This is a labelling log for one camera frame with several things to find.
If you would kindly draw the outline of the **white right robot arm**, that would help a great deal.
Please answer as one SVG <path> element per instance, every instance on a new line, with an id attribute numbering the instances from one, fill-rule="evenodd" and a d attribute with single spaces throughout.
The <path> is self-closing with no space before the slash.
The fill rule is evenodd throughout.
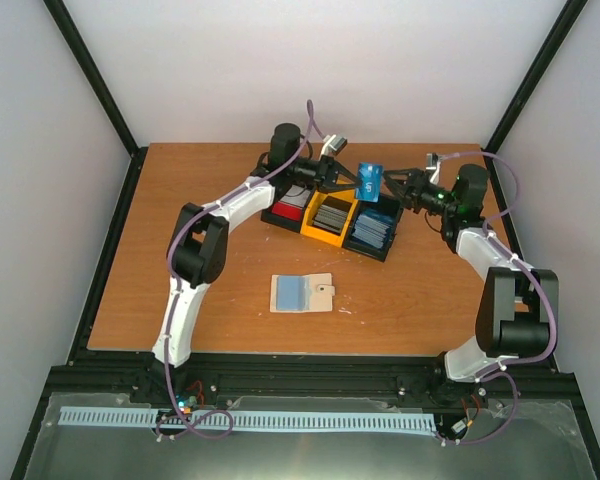
<path id="1" fill-rule="evenodd" d="M 383 177 L 404 208 L 440 217 L 442 240 L 483 281 L 474 335 L 443 356 L 447 379 L 479 383 L 510 365 L 546 359 L 557 344 L 557 276 L 521 260 L 486 224 L 485 168 L 461 166 L 451 189 L 438 185 L 439 171 L 434 162 Z"/>

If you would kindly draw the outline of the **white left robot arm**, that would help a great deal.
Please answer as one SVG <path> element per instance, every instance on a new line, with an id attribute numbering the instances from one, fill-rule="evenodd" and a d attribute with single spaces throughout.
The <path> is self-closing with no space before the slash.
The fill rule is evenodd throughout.
<path id="1" fill-rule="evenodd" d="M 293 186 L 335 193 L 360 184 L 336 160 L 347 145 L 344 136 L 325 136 L 316 159 L 301 155 L 308 143 L 309 134 L 299 126 L 277 125 L 269 150 L 239 186 L 211 203 L 188 203 L 181 208 L 166 255 L 170 274 L 167 306 L 152 348 L 159 362 L 171 366 L 161 369 L 153 379 L 152 388 L 164 401 L 177 402 L 187 393 L 188 378 L 175 368 L 191 355 L 197 316 L 211 284 L 224 270 L 232 231 L 274 205 Z"/>

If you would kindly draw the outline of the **beige card holder wallet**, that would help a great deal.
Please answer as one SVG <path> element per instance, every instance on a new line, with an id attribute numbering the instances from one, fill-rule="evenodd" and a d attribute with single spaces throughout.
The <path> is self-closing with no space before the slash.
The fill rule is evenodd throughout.
<path id="1" fill-rule="evenodd" d="M 335 293 L 331 273 L 273 275 L 270 312 L 284 314 L 331 312 Z"/>

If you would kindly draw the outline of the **blue credit card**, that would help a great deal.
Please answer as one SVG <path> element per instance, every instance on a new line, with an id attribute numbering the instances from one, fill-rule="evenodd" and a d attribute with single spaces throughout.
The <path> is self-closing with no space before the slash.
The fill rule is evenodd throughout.
<path id="1" fill-rule="evenodd" d="M 377 203 L 383 182 L 384 166 L 361 162 L 357 169 L 359 185 L 355 189 L 355 198 L 360 201 Z"/>

